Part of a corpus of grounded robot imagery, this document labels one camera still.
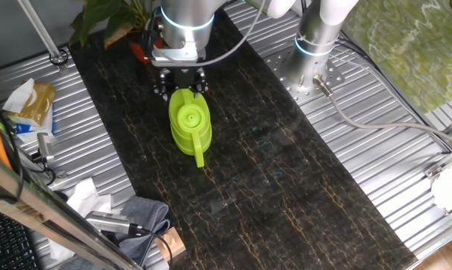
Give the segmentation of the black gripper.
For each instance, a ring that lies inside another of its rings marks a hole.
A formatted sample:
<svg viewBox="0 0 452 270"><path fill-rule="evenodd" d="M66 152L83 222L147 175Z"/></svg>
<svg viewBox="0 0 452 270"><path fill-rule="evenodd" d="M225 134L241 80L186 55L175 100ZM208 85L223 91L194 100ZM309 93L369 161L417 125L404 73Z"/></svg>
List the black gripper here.
<svg viewBox="0 0 452 270"><path fill-rule="evenodd" d="M154 93L161 96L165 101L169 99L169 88L172 86L169 81L170 74L170 69L162 68L154 85ZM202 67L199 69L194 67L173 67L172 82L174 89L188 89L190 87L195 96L203 95L209 90L205 71Z"/></svg>

